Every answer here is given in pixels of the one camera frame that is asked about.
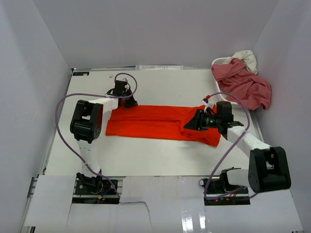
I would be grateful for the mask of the orange t shirt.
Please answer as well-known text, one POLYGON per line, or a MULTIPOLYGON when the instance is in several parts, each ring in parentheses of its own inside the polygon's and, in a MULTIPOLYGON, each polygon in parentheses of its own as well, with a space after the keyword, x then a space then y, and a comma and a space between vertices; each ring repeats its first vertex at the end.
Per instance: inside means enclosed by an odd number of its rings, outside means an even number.
POLYGON ((140 105, 128 109, 119 107, 112 111, 105 135, 195 141, 216 147, 221 139, 216 129, 195 131, 184 128, 196 111, 203 109, 203 105, 197 107, 140 105))

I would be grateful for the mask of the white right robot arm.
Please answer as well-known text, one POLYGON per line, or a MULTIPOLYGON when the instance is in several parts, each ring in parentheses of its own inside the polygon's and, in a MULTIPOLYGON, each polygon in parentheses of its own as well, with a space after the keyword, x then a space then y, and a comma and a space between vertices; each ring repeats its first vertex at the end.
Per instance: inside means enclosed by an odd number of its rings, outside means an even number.
POLYGON ((282 147, 272 147, 248 133, 242 123, 234 120, 230 102, 218 102, 215 111, 209 107, 197 110, 184 128, 196 131, 217 129, 221 136, 248 156, 248 169, 222 170, 219 187, 224 193, 232 193, 237 186, 249 187, 255 193, 291 187, 285 150, 282 147))

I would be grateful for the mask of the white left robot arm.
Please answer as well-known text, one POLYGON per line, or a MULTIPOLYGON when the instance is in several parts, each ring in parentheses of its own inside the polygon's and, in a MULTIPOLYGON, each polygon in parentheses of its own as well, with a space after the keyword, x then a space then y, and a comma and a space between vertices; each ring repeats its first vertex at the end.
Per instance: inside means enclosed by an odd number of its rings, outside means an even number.
POLYGON ((116 80, 114 88, 105 97, 95 100, 77 101, 70 123, 70 132, 77 141, 82 157, 82 172, 77 178, 93 194, 98 194, 104 187, 101 167, 98 162, 96 140, 102 131, 103 115, 116 110, 119 106, 137 106, 127 79, 116 80))

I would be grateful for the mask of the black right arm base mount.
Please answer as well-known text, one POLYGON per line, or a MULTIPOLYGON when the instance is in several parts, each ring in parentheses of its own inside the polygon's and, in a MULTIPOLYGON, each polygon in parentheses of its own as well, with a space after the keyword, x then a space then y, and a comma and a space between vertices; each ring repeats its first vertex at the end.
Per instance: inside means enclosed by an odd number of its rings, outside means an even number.
POLYGON ((238 168, 228 168, 222 170, 220 175, 213 176, 206 191, 207 199, 204 199, 205 206, 230 206, 230 205, 250 205, 249 192, 247 188, 228 194, 228 192, 238 189, 239 185, 229 184, 226 173, 238 168))

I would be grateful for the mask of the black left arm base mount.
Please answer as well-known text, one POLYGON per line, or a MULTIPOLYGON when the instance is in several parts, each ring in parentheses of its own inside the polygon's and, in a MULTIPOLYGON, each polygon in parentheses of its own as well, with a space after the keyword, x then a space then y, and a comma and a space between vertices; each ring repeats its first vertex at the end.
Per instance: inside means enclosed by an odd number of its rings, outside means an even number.
POLYGON ((120 198, 112 184, 99 176, 88 177, 76 174, 72 203, 74 204, 119 204, 120 198))

